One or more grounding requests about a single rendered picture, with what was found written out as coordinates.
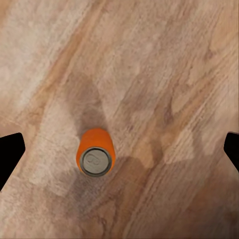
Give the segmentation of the can of soda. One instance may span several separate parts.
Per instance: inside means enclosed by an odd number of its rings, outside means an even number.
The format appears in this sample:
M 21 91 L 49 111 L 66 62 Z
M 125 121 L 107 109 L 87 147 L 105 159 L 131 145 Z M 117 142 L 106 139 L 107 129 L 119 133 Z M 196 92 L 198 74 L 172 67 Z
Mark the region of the can of soda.
M 116 160 L 110 134 L 102 128 L 92 128 L 82 137 L 76 161 L 79 169 L 87 176 L 100 178 L 108 174 Z

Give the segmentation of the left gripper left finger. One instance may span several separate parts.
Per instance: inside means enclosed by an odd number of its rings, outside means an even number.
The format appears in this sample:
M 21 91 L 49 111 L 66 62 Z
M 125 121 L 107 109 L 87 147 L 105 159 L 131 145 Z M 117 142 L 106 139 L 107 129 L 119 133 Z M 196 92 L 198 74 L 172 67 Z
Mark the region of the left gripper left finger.
M 0 191 L 25 152 L 20 132 L 0 138 Z

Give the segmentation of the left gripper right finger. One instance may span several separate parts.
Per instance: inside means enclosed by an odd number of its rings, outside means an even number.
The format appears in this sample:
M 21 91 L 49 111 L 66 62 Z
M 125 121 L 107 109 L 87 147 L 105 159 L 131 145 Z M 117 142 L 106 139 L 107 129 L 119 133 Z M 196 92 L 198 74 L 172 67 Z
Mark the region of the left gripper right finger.
M 227 134 L 224 151 L 239 172 L 239 134 L 232 132 Z

